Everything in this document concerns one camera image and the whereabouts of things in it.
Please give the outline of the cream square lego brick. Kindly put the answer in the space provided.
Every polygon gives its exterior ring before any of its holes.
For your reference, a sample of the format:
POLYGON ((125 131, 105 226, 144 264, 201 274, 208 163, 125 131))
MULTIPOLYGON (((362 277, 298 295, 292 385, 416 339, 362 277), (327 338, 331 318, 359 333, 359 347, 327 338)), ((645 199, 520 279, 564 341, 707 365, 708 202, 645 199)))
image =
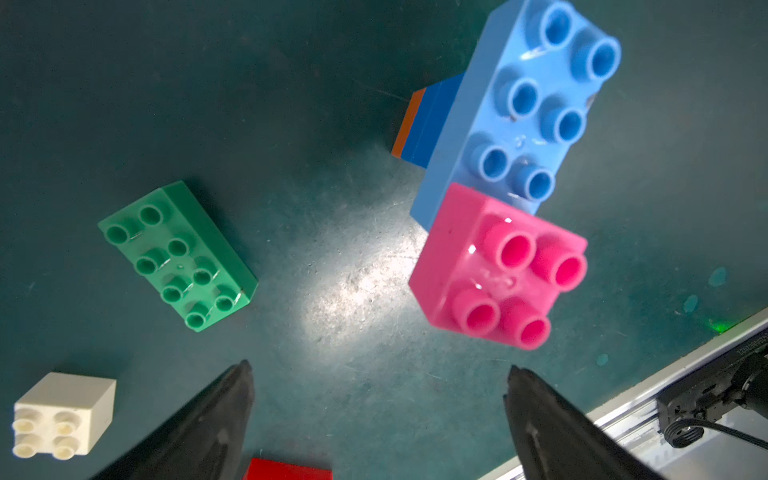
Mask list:
POLYGON ((111 425, 117 381, 50 372, 14 404, 12 453, 87 455, 111 425))

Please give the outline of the orange square lego brick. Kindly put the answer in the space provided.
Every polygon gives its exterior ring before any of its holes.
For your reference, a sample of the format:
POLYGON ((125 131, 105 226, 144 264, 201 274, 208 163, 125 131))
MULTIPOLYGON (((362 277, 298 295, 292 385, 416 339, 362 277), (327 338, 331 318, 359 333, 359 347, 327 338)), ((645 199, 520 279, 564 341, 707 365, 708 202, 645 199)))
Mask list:
POLYGON ((394 157, 410 161, 419 137, 420 124, 418 115, 427 88, 417 90, 411 95, 404 118, 401 122, 391 153, 394 157))

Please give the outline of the red long lego brick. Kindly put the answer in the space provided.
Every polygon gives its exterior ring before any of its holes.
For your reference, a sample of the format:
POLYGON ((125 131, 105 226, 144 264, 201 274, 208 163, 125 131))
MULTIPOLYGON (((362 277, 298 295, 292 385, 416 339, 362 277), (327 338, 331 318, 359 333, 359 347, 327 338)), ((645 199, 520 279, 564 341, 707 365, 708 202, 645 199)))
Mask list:
POLYGON ((253 458, 243 480, 332 480, 331 470, 253 458))

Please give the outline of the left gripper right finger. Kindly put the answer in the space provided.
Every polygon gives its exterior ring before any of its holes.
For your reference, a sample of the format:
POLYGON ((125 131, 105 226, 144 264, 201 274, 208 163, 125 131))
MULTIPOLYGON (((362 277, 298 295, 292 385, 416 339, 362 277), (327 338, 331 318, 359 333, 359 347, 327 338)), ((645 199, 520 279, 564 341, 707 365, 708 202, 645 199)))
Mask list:
POLYGON ((512 440, 528 479, 658 479, 567 399, 513 366, 504 395, 512 440))

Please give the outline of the green long lego brick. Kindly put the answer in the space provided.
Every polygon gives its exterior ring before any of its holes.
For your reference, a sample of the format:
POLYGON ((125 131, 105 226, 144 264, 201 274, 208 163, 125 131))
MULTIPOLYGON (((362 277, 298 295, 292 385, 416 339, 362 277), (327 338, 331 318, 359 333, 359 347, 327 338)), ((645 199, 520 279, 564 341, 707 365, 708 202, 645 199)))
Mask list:
POLYGON ((258 279, 183 181, 150 192, 98 228, 194 332, 249 305, 257 289, 258 279))

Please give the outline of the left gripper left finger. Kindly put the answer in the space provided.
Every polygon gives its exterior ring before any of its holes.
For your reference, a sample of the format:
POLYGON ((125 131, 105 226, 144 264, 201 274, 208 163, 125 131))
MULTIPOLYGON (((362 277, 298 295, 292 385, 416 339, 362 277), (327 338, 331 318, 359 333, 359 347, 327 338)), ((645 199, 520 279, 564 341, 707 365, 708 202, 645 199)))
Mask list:
POLYGON ((96 479, 233 479, 255 401, 246 360, 226 369, 96 479))

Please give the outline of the light blue long lego brick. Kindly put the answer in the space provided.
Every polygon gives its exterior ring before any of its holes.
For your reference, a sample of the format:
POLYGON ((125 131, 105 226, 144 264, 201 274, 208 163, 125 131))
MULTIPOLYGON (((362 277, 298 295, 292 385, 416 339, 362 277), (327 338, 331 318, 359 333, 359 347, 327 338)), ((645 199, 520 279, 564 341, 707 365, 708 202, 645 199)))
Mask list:
POLYGON ((535 214, 556 188, 622 47, 568 1, 507 1, 489 15, 416 194, 424 229, 461 184, 535 214))

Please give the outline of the blue square lego brick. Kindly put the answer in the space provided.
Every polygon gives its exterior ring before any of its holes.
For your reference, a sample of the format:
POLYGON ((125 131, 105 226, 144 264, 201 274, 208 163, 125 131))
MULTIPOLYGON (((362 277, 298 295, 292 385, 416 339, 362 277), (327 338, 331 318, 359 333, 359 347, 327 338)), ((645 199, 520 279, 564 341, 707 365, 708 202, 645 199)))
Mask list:
POLYGON ((415 159, 423 168, 429 164, 463 77, 464 73, 461 73, 427 89, 428 93, 434 93, 434 98, 415 150, 415 159))
MULTIPOLYGON (((425 95, 423 97, 423 101, 421 103, 421 107, 420 107, 420 111, 419 111, 419 115, 418 115, 418 121, 419 121, 419 124, 420 124, 420 128, 418 130, 419 137, 417 139, 416 147, 417 147, 417 145, 419 143, 419 138, 420 138, 422 130, 424 128, 424 125, 425 125, 425 122, 426 122, 426 117, 429 114, 429 110, 430 110, 430 106, 431 106, 433 98, 434 98, 434 93, 428 93, 426 91, 426 93, 425 93, 425 95)), ((411 160, 407 161, 407 162, 410 162, 410 163, 412 163, 414 165, 419 166, 418 165, 418 161, 415 159, 415 151, 413 152, 413 157, 411 158, 411 160)))

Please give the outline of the pink square lego brick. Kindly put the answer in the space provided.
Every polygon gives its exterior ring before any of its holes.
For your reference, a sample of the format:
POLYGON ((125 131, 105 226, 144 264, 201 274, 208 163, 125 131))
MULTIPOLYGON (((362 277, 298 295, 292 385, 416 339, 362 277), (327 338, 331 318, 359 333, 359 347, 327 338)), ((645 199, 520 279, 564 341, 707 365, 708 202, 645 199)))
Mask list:
POLYGON ((437 328, 535 350, 548 314, 585 278, 585 238, 454 183, 409 280, 437 328))

